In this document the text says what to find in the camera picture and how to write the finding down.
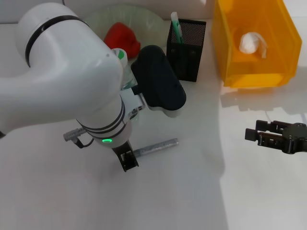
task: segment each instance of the green pen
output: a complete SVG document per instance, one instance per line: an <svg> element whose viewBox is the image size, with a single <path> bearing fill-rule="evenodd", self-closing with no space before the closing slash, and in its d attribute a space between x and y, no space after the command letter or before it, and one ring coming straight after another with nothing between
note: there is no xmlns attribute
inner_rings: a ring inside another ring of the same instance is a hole
<svg viewBox="0 0 307 230"><path fill-rule="evenodd" d="M183 40L183 37L182 37L182 30L181 30L181 26L179 24L177 12L171 13L171 19L172 19L173 28L174 28L174 32L175 32L177 42L178 43L184 43L184 40Z"/></svg>

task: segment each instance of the green led light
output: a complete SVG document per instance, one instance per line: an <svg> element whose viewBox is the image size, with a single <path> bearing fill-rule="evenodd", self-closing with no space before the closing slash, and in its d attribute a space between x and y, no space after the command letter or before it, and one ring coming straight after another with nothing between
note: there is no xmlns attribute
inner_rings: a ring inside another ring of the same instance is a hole
<svg viewBox="0 0 307 230"><path fill-rule="evenodd" d="M102 140L102 142L104 142L104 143L111 143L112 139L104 139L104 140Z"/></svg>

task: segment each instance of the yellow bin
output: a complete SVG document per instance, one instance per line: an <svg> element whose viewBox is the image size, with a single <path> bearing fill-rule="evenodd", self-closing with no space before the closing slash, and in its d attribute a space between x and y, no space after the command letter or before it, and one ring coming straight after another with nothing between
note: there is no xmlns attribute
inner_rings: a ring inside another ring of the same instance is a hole
<svg viewBox="0 0 307 230"><path fill-rule="evenodd" d="M248 32L262 35L266 59L240 52ZM216 0L212 36L224 86L276 87L295 76L302 40L283 0Z"/></svg>

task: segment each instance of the white tissue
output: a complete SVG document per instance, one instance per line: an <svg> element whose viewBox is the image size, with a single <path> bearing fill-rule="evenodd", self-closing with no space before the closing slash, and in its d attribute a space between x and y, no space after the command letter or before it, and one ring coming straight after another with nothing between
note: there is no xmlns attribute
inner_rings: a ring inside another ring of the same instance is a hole
<svg viewBox="0 0 307 230"><path fill-rule="evenodd" d="M255 32L250 32L242 36L240 51L244 54L253 54L259 49L262 58L267 57L267 43L263 37Z"/></svg>

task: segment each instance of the black mesh pencil holder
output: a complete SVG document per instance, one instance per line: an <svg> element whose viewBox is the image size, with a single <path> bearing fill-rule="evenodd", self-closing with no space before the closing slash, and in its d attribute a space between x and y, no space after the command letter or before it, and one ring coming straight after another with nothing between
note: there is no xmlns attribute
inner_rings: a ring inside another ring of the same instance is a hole
<svg viewBox="0 0 307 230"><path fill-rule="evenodd" d="M196 82L206 22L179 19L184 44L178 43L171 23L166 56L179 80Z"/></svg>

